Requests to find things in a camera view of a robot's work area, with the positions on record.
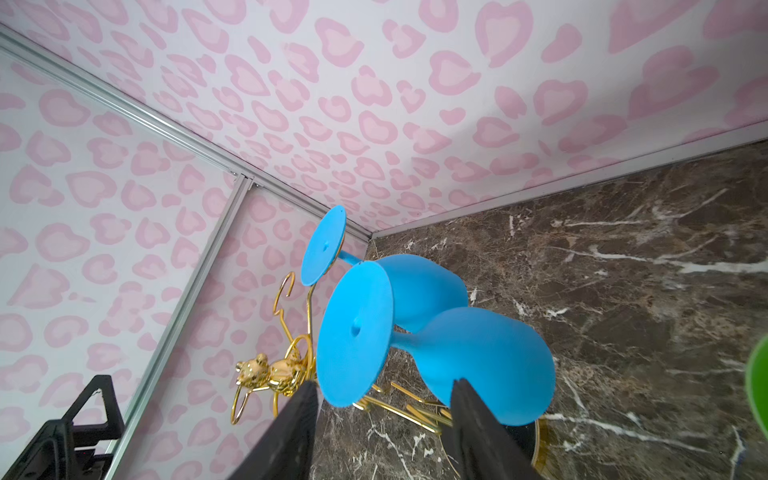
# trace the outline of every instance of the pink leopard print ceiling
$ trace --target pink leopard print ceiling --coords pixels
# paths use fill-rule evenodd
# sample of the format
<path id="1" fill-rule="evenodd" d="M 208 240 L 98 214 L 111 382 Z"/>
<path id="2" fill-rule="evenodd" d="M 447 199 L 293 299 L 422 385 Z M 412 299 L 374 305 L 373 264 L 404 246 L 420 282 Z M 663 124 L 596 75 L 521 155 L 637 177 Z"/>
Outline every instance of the pink leopard print ceiling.
<path id="1" fill-rule="evenodd" d="M 765 0 L 0 0 L 0 13 L 370 230 L 768 117 Z"/>

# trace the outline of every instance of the green object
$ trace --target green object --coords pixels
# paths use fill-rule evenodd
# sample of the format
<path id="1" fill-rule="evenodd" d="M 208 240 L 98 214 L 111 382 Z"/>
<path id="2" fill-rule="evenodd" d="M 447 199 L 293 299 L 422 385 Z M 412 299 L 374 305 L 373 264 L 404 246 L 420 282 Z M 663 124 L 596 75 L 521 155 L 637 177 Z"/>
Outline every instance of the green object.
<path id="1" fill-rule="evenodd" d="M 746 365 L 746 397 L 768 439 L 768 336 L 760 340 Z"/>

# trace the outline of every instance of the wine glass base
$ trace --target wine glass base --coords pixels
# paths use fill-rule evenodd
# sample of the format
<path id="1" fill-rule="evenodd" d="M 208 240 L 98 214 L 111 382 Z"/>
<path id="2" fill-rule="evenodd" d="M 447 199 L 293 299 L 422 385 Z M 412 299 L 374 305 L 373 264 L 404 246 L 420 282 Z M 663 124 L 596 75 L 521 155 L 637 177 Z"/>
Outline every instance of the wine glass base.
<path id="1" fill-rule="evenodd" d="M 328 211 L 306 246 L 301 262 L 301 283 L 312 286 L 325 275 L 341 250 L 346 231 L 346 210 L 339 205 Z"/>
<path id="2" fill-rule="evenodd" d="M 375 262 L 354 266 L 336 285 L 317 340 L 317 381 L 328 403 L 359 401 L 378 378 L 394 328 L 392 285 Z"/>

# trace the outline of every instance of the marble wall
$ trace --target marble wall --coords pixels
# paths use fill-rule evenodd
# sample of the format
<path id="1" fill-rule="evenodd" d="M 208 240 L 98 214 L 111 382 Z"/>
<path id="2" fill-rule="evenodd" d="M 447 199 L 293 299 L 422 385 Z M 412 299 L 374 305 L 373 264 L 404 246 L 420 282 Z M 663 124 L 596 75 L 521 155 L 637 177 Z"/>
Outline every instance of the marble wall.
<path id="1" fill-rule="evenodd" d="M 768 333 L 768 142 L 371 242 L 457 273 L 474 306 L 532 325 L 557 360 L 556 478 L 765 478 L 743 391 Z M 379 379 L 428 395 L 393 350 Z M 402 396 L 390 395 L 396 405 Z M 314 478 L 454 478 L 393 414 L 319 419 Z"/>

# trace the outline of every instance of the pink leopard print wall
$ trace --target pink leopard print wall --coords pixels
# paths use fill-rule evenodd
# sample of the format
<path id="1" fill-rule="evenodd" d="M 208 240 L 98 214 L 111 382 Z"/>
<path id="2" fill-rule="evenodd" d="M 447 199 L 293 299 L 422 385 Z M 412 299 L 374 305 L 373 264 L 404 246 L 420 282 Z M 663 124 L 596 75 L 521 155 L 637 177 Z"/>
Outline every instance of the pink leopard print wall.
<path id="1" fill-rule="evenodd" d="M 251 190 L 171 354 L 139 433 L 129 448 L 120 480 L 226 478 L 272 422 L 272 396 L 254 394 L 238 425 L 230 424 L 236 373 L 234 363 L 266 353 L 282 358 L 288 342 L 272 315 L 277 288 L 299 271 L 316 218 L 295 210 L 263 190 Z M 344 250 L 362 257 L 363 242 L 347 237 Z M 333 287 L 349 269 L 337 262 L 313 297 L 319 332 Z M 294 335 L 306 332 L 297 281 L 281 300 Z"/>
<path id="2" fill-rule="evenodd" d="M 768 117 L 766 0 L 0 0 L 370 230 Z"/>
<path id="3" fill-rule="evenodd" d="M 127 407 L 232 186 L 0 55 L 0 472 L 93 375 Z"/>

